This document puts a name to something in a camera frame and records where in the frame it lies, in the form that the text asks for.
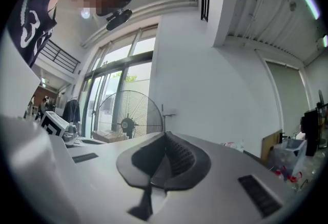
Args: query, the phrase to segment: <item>fan guard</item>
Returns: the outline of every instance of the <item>fan guard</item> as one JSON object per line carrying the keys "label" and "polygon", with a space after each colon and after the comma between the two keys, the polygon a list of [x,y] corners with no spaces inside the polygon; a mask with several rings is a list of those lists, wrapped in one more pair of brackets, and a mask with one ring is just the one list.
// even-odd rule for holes
{"label": "fan guard", "polygon": [[156,104],[137,91],[119,91],[107,97],[97,110],[97,131],[121,141],[163,130]]}

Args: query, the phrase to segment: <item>ceiling light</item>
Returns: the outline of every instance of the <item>ceiling light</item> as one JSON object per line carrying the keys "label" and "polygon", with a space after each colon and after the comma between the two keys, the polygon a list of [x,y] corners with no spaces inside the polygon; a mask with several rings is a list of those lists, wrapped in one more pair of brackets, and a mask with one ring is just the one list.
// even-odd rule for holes
{"label": "ceiling light", "polygon": [[84,19],[90,18],[90,8],[83,8],[81,11],[81,16]]}
{"label": "ceiling light", "polygon": [[325,35],[325,36],[323,37],[323,46],[325,46],[325,47],[328,46],[328,36],[327,36],[327,35]]}
{"label": "ceiling light", "polygon": [[319,18],[320,16],[320,12],[318,10],[318,7],[316,5],[316,3],[314,2],[314,0],[305,0],[308,7],[310,8],[315,20]]}

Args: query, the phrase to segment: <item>wooden board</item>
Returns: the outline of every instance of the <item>wooden board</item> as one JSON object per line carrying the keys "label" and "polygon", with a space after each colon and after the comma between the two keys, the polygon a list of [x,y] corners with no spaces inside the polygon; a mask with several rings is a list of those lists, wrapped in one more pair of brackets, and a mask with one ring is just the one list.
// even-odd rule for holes
{"label": "wooden board", "polygon": [[270,148],[279,143],[279,134],[282,129],[262,139],[261,159],[267,161],[269,158]]}

